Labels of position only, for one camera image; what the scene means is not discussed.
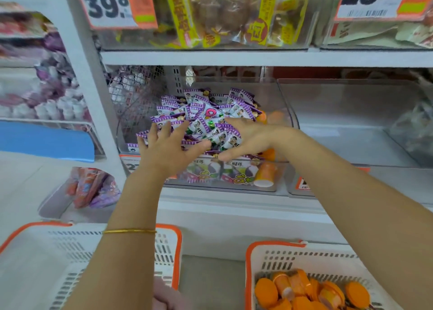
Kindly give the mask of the clear plastic bag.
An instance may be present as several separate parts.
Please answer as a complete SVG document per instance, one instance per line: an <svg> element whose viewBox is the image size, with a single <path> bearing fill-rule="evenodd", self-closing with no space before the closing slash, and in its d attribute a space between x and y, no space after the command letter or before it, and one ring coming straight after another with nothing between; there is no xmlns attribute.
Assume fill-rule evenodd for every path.
<svg viewBox="0 0 433 310"><path fill-rule="evenodd" d="M433 169L433 103L429 99L418 101L386 132L418 166Z"/></svg>

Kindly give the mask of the person's left forearm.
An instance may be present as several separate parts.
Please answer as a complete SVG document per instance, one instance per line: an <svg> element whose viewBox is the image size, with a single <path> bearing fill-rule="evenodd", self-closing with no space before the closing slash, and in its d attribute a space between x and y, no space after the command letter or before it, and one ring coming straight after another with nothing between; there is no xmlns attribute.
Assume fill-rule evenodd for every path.
<svg viewBox="0 0 433 310"><path fill-rule="evenodd" d="M63 310L152 310L156 214L165 181L132 173Z"/></svg>

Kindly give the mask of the person's right hand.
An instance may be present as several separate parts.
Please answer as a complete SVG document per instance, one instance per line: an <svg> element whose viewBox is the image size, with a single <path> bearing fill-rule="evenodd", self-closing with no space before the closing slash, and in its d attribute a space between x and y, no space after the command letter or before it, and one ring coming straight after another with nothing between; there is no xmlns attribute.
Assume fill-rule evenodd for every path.
<svg viewBox="0 0 433 310"><path fill-rule="evenodd" d="M277 150L279 142L288 132L297 131L290 126L263 124L246 118L226 118L225 121L240 133L242 141L239 146L248 147L247 155L258 154L270 148Z"/></svg>

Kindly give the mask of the clear bin of pale snack packets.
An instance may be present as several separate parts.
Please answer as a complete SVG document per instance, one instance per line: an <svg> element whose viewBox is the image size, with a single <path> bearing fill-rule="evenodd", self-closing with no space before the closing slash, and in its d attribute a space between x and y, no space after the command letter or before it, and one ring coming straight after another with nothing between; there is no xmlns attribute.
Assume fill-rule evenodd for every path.
<svg viewBox="0 0 433 310"><path fill-rule="evenodd" d="M335 21L339 0L324 0L313 44L335 50L433 51L433 5L421 21Z"/></svg>

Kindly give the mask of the white metal shelf rack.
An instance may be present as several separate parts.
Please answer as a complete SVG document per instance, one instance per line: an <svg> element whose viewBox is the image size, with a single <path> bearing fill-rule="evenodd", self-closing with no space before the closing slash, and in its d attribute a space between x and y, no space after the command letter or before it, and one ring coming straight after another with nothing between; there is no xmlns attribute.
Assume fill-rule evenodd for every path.
<svg viewBox="0 0 433 310"><path fill-rule="evenodd" d="M102 51L98 54L84 10L78 0L15 1L44 14L59 29L85 98L92 108L96 135L105 152L95 165L122 185L129 174L116 145L118 119L108 87L103 86L105 65L163 66L169 91L183 85L186 69L194 64L258 64L271 67L416 68L416 60L433 68L433 54L390 51ZM183 252L191 256L242 260L254 241L303 240L347 244L310 191L295 191L298 174L288 167L275 192L166 184L158 222L180 227Z"/></svg>

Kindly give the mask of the shelves of purple white packets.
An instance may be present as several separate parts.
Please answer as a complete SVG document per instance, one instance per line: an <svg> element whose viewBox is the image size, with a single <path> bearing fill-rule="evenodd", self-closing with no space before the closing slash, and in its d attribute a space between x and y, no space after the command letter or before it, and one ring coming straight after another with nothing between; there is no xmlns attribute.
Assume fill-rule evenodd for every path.
<svg viewBox="0 0 433 310"><path fill-rule="evenodd" d="M55 25L0 1L0 118L92 122Z"/></svg>

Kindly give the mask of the clear bin of pink packets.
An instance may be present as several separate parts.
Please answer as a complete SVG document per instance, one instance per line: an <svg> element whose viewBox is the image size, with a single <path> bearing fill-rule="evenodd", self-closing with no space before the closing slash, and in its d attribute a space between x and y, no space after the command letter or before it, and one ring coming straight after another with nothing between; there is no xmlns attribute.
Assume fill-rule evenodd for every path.
<svg viewBox="0 0 433 310"><path fill-rule="evenodd" d="M73 167L65 182L55 187L38 207L43 220L104 222L121 190L105 171Z"/></svg>

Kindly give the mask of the blue shelf panel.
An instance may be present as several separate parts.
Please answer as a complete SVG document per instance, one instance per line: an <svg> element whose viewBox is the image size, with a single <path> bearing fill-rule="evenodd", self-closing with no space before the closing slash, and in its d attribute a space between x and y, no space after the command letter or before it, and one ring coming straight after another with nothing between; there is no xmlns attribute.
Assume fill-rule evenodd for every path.
<svg viewBox="0 0 433 310"><path fill-rule="evenodd" d="M0 151L85 163L95 161L94 143L84 131L12 121L0 121Z"/></svg>

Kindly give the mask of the pile of purple candy packets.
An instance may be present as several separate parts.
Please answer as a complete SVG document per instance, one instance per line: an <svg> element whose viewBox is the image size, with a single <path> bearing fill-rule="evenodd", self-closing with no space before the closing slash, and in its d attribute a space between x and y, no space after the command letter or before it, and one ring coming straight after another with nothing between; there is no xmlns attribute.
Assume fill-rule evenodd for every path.
<svg viewBox="0 0 433 310"><path fill-rule="evenodd" d="M230 88L227 94L212 93L210 88L187 88L183 95L163 95L161 105L156 107L157 115L152 123L162 128L171 122L171 130L187 121L188 128L181 142L187 150L202 140L209 140L212 148L188 165L187 169L169 177L166 182L211 183L221 181L236 186L253 186L261 164L259 154L244 155L224 164L218 155L241 144L240 133L225 119L246 118L256 121L262 113L254 96L242 88Z"/></svg>

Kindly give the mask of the person's right forearm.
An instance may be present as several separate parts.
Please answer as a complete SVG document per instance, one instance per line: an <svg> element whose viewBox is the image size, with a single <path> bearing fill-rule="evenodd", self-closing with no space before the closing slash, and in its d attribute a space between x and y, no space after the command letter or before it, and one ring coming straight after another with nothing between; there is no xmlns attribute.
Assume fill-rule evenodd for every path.
<svg viewBox="0 0 433 310"><path fill-rule="evenodd" d="M299 130L273 127L284 154L375 280L404 310L433 310L433 213Z"/></svg>

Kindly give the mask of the person's left hand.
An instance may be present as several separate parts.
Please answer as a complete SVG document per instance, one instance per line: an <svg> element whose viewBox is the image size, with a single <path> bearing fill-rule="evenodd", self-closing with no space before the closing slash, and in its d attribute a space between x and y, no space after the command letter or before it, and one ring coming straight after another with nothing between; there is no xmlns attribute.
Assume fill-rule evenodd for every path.
<svg viewBox="0 0 433 310"><path fill-rule="evenodd" d="M147 135L148 149L139 152L141 160L134 173L141 176L158 177L165 181L184 170L196 158L185 158L181 142L189 123L184 121L180 127L171 131L168 139L159 139L159 131L155 123L152 124Z"/></svg>

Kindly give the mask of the white basket with orange rim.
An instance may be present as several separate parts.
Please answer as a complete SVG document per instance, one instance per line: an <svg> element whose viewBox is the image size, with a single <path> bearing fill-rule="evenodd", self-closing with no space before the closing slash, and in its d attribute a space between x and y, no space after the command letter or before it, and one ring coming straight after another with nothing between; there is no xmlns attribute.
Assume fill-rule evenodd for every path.
<svg viewBox="0 0 433 310"><path fill-rule="evenodd" d="M104 223L33 222L0 246L0 310L62 310Z"/></svg>
<svg viewBox="0 0 433 310"><path fill-rule="evenodd" d="M246 250L245 310L263 310L254 296L259 278L274 272L303 269L309 278L326 280L339 287L350 281L361 283L370 293L376 310L403 310L373 278L349 245L307 242L261 241Z"/></svg>

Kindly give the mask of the clear bin of yellow snack packets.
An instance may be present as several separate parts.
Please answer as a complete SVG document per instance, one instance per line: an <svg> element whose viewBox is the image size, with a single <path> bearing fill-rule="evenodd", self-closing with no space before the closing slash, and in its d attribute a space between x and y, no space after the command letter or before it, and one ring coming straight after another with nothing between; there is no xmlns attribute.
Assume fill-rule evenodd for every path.
<svg viewBox="0 0 433 310"><path fill-rule="evenodd" d="M307 49L323 0L153 0L158 27L101 30L104 50Z"/></svg>

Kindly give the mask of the empty clear plastic bin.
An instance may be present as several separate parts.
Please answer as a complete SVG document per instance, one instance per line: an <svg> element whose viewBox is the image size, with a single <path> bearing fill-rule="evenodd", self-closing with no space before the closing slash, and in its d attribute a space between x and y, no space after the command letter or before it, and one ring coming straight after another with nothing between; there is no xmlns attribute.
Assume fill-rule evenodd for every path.
<svg viewBox="0 0 433 310"><path fill-rule="evenodd" d="M389 79L278 79L294 126L371 176L433 207L433 169L387 134L400 115L433 92Z"/></svg>

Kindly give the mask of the clear plastic candy bin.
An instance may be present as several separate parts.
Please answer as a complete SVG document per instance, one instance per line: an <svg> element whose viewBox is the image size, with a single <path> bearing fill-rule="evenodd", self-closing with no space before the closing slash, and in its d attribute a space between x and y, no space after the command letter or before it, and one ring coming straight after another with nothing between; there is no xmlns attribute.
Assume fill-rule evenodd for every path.
<svg viewBox="0 0 433 310"><path fill-rule="evenodd" d="M120 158L128 171L138 168L137 137L148 143L154 123L174 130L188 124L182 150L202 140L212 142L210 150L191 162L185 171L166 180L168 184L218 187L224 189L275 192L289 163L274 149L248 152L227 162L218 156L244 141L227 117L245 117L264 124L293 127L293 120L278 83L273 78L183 77L180 89L169 91L161 77L144 79L126 75L109 86L112 101L120 114L117 128Z"/></svg>

